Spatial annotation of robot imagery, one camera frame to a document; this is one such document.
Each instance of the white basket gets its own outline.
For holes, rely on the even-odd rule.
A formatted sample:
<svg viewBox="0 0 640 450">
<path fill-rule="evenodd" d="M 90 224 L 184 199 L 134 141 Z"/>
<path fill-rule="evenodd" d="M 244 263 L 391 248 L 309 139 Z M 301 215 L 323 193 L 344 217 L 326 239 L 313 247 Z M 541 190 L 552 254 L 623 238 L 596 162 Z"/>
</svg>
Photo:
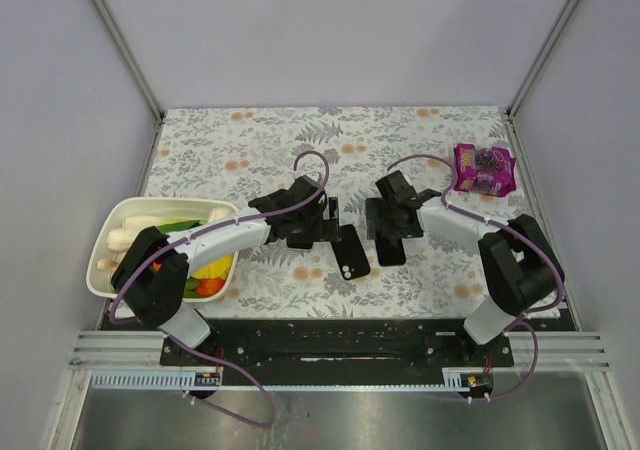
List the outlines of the white basket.
<svg viewBox="0 0 640 450">
<path fill-rule="evenodd" d="M 96 267 L 96 262 L 103 258 L 113 260 L 117 252 L 109 250 L 107 247 L 107 235 L 114 228 L 122 228 L 122 223 L 125 219 L 137 215 L 153 215 L 183 218 L 185 220 L 207 220 L 211 211 L 214 208 L 220 207 L 230 209 L 232 213 L 238 211 L 238 208 L 234 204 L 218 200 L 150 197 L 136 197 L 123 200 L 111 210 L 93 246 L 91 258 L 89 259 L 89 268 L 87 268 L 87 287 L 89 287 L 91 293 L 99 297 L 116 298 L 115 290 L 110 282 L 111 272 L 99 270 Z M 222 298 L 229 287 L 229 283 L 231 283 L 231 277 L 236 268 L 237 260 L 238 252 L 233 255 L 229 276 L 227 277 L 224 287 L 222 287 L 218 293 L 211 297 L 185 298 L 184 301 L 188 303 L 204 303 Z"/>
</svg>

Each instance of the floral tablecloth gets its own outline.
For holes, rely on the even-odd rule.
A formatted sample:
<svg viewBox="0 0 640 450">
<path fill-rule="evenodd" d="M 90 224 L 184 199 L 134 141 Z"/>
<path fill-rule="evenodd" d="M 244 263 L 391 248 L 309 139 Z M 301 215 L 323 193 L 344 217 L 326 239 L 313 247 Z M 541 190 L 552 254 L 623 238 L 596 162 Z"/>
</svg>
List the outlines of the floral tablecloth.
<svg viewBox="0 0 640 450">
<path fill-rule="evenodd" d="M 371 274 L 343 280 L 328 243 L 300 251 L 278 242 L 241 252 L 225 297 L 198 309 L 212 318 L 464 317 L 486 295 L 479 256 L 428 235 L 405 241 L 406 265 L 382 268 L 366 240 L 364 201 L 377 195 L 374 182 L 400 157 L 446 156 L 458 142 L 506 147 L 504 132 L 496 107 L 175 109 L 164 120 L 146 195 L 243 207 L 301 173 L 321 171 L 313 156 L 297 174 L 292 169 L 300 152 L 318 150 L 331 163 L 327 193 L 339 198 L 341 224 L 356 226 Z M 418 191 L 450 180 L 438 162 L 413 160 L 401 168 Z M 486 215 L 528 211 L 521 185 L 502 199 L 451 198 Z"/>
</svg>

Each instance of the purple snack bag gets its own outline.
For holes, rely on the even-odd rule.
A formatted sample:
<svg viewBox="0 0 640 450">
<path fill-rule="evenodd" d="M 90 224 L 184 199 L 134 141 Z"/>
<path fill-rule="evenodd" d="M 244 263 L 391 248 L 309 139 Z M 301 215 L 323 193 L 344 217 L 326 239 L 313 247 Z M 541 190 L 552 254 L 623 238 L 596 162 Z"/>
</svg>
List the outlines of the purple snack bag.
<svg viewBox="0 0 640 450">
<path fill-rule="evenodd" d="M 458 172 L 455 190 L 504 197 L 516 189 L 516 159 L 506 148 L 476 149 L 470 143 L 459 143 L 454 155 Z"/>
</svg>

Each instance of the gray wall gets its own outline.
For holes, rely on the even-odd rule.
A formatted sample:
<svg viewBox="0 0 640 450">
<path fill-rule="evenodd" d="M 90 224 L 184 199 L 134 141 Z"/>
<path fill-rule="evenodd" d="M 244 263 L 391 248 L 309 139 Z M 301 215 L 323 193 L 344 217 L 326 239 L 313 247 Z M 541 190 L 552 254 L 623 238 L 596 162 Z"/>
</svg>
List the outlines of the gray wall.
<svg viewBox="0 0 640 450">
<path fill-rule="evenodd" d="M 565 0 L 107 0 L 160 102 L 497 104 Z"/>
<path fill-rule="evenodd" d="M 602 332 L 637 440 L 639 15 L 640 0 L 585 0 L 516 117 L 581 320 Z"/>
<path fill-rule="evenodd" d="M 0 446 L 37 448 L 152 120 L 86 0 L 0 0 Z"/>
</svg>

